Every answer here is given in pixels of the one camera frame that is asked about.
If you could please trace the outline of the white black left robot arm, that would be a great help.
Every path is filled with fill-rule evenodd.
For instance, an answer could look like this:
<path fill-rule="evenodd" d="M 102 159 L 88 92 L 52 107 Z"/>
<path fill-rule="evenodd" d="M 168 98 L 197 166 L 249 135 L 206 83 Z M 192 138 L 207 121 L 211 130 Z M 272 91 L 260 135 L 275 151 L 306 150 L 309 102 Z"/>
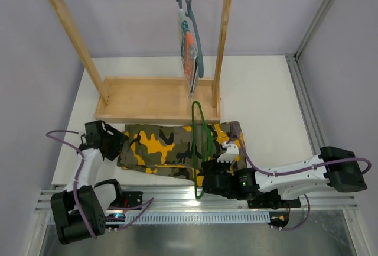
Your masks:
<path fill-rule="evenodd" d="M 50 200 L 58 240 L 63 245 L 103 235 L 105 212 L 124 200 L 116 179 L 102 182 L 96 179 L 104 161 L 114 161 L 120 155 L 126 135 L 101 120 L 87 122 L 84 127 L 78 147 L 59 141 L 77 155 L 72 178 Z"/>

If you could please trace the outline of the green clothes hanger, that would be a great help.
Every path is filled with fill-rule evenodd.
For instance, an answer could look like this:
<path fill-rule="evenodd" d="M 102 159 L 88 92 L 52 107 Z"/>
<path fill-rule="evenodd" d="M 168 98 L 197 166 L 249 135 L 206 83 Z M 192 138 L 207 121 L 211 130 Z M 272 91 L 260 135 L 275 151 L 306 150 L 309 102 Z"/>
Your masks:
<path fill-rule="evenodd" d="M 208 161 L 210 153 L 212 151 L 212 134 L 209 130 L 206 121 L 204 119 L 204 114 L 199 101 L 194 101 L 191 105 L 191 127 L 192 127 L 192 158 L 193 158 L 193 175 L 194 175 L 194 196 L 196 200 L 200 200 L 204 195 L 204 190 L 198 193 L 198 180 L 197 180 L 197 170 L 198 170 L 198 157 L 197 157 L 197 126 L 195 124 L 195 106 L 198 107 L 201 124 L 200 124 L 200 137 L 201 137 L 201 159 L 203 161 Z"/>

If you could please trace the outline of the camouflage yellow green trousers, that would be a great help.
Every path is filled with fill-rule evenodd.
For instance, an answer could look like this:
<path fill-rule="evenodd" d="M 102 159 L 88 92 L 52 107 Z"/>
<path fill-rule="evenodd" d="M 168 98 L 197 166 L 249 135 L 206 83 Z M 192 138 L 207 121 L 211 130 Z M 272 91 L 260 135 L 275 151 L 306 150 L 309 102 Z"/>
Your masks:
<path fill-rule="evenodd" d="M 204 174 L 201 159 L 200 124 L 197 124 L 197 180 L 201 185 Z M 243 133 L 237 121 L 207 125 L 212 134 L 212 151 L 208 160 L 217 159 L 224 151 L 223 142 L 234 142 L 239 155 L 232 162 L 240 169 L 246 168 L 246 157 L 241 149 Z M 117 166 L 123 170 L 140 171 L 147 174 L 194 181 L 192 158 L 192 127 L 159 126 L 148 124 L 125 125 L 124 142 Z"/>

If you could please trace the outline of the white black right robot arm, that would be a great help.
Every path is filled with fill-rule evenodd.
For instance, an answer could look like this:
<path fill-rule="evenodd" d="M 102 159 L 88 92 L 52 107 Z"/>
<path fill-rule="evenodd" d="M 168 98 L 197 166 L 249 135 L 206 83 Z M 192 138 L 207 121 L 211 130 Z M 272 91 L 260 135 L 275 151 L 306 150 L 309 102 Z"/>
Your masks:
<path fill-rule="evenodd" d="M 251 209 L 288 209 L 301 205 L 300 196 L 317 191 L 340 193 L 367 189 L 352 151 L 322 147 L 321 153 L 287 166 L 235 169 L 243 150 L 235 143 L 223 143 L 220 156 L 202 164 L 203 190 L 227 199 L 245 200 Z"/>

